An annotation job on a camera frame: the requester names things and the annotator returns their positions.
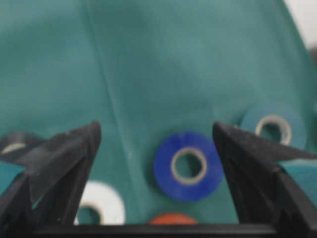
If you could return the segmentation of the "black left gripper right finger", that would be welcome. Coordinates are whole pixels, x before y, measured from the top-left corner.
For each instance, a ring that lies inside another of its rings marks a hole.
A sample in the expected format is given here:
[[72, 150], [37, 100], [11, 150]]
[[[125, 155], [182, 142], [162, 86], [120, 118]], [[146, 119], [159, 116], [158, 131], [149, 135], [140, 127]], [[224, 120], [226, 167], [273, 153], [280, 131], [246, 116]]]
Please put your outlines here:
[[215, 142], [239, 224], [221, 225], [218, 238], [314, 238], [317, 208], [282, 167], [316, 155], [216, 122]]

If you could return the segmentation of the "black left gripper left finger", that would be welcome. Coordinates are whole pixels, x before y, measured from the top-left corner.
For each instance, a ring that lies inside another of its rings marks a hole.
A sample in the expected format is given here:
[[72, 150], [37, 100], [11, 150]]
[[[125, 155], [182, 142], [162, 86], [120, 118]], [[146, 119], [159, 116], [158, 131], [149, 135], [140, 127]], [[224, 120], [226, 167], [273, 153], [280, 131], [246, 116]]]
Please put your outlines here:
[[98, 121], [45, 139], [18, 159], [0, 161], [0, 235], [71, 226], [102, 140]]

